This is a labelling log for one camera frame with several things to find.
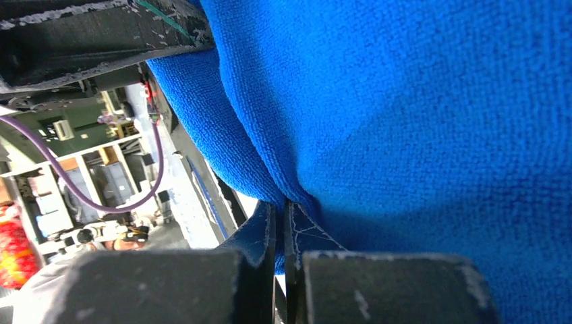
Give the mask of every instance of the red bag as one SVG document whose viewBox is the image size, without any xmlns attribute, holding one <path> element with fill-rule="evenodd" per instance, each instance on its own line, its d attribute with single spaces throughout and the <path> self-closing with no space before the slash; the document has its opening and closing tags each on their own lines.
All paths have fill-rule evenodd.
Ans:
<svg viewBox="0 0 572 324">
<path fill-rule="evenodd" d="M 17 207 L 0 207 L 0 286 L 20 289 L 40 270 Z"/>
</svg>

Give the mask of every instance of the terry cloth fabric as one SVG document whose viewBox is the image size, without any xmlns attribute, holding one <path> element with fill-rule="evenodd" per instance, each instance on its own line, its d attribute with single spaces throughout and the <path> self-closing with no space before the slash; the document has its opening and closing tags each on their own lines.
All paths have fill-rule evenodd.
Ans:
<svg viewBox="0 0 572 324">
<path fill-rule="evenodd" d="M 572 1 L 201 5 L 217 49 L 150 66 L 228 184 L 350 250 L 463 254 L 507 323 L 572 323 Z"/>
</svg>

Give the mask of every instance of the brown object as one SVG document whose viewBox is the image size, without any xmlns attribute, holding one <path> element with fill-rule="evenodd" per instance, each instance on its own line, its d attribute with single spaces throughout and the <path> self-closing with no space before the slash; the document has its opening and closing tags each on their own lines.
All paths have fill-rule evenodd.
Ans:
<svg viewBox="0 0 572 324">
<path fill-rule="evenodd" d="M 101 160 L 103 161 L 103 165 L 109 165 L 118 162 L 119 160 L 115 154 L 113 147 L 102 147 L 98 150 L 98 152 L 101 156 Z"/>
<path fill-rule="evenodd" d="M 80 167 L 78 165 L 78 160 L 76 160 L 74 157 L 60 161 L 59 164 L 64 171 L 71 171 Z"/>
<path fill-rule="evenodd" d="M 0 206 L 12 205 L 12 197 L 6 188 L 4 178 L 0 177 Z"/>
</svg>

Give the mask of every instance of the cable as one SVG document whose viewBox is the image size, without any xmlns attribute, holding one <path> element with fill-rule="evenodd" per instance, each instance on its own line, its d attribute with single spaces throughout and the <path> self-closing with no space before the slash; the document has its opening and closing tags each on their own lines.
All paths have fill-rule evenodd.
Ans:
<svg viewBox="0 0 572 324">
<path fill-rule="evenodd" d="M 69 188 L 69 190 L 71 192 L 73 192 L 73 194 L 76 197 L 78 197 L 78 199 L 81 200 L 84 204 L 88 205 L 89 207 L 91 207 L 93 209 L 96 209 L 97 211 L 102 211 L 102 212 L 108 213 L 108 214 L 120 214 L 120 213 L 130 212 L 131 210 L 143 205 L 147 200 L 152 198 L 155 195 L 155 192 L 157 191 L 157 189 L 159 188 L 159 185 L 161 184 L 161 180 L 163 178 L 163 170 L 164 170 L 165 166 L 163 165 L 164 164 L 163 163 L 163 149 L 161 147 L 161 139 L 159 137 L 159 130 L 157 129 L 157 125 L 155 123 L 152 124 L 152 129 L 153 129 L 153 135 L 155 138 L 155 142 L 157 145 L 157 151 L 159 152 L 159 174 L 157 175 L 155 185 L 153 185 L 153 187 L 151 188 L 151 190 L 149 190 L 149 193 L 145 197 L 141 198 L 139 201 L 135 202 L 134 204 L 131 204 L 129 206 L 124 206 L 124 207 L 119 207 L 119 208 L 113 208 L 113 207 L 98 205 L 95 202 L 91 201 L 91 199 L 86 197 L 80 191 L 80 189 L 72 182 L 72 179 L 69 178 L 67 173 L 61 168 L 59 162 L 54 158 L 54 156 L 52 156 L 52 154 L 51 154 L 49 148 L 46 146 L 46 144 L 44 144 L 44 142 L 34 132 L 32 132 L 30 129 L 28 129 L 24 124 L 22 124 L 21 122 L 19 122 L 18 120 L 14 119 L 13 117 L 10 117 L 10 116 L 0 116 L 0 121 L 3 121 L 5 123 L 9 124 L 10 126 L 14 127 L 16 130 L 18 130 L 20 133 L 22 133 L 25 137 L 27 137 L 29 140 L 31 140 L 32 143 L 34 143 L 34 145 L 38 148 L 38 150 L 40 150 L 42 155 L 44 155 L 44 157 L 51 163 L 55 172 L 61 177 L 61 179 L 65 182 L 65 184 L 67 184 L 67 187 Z"/>
</svg>

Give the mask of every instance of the blue towel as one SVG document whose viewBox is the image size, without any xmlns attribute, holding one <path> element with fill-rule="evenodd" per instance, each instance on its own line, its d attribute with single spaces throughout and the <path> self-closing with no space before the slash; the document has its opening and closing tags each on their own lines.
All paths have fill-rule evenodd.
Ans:
<svg viewBox="0 0 572 324">
<path fill-rule="evenodd" d="M 351 250 L 456 252 L 506 323 L 572 323 L 572 1 L 203 0 L 150 62 L 233 188 Z"/>
</svg>

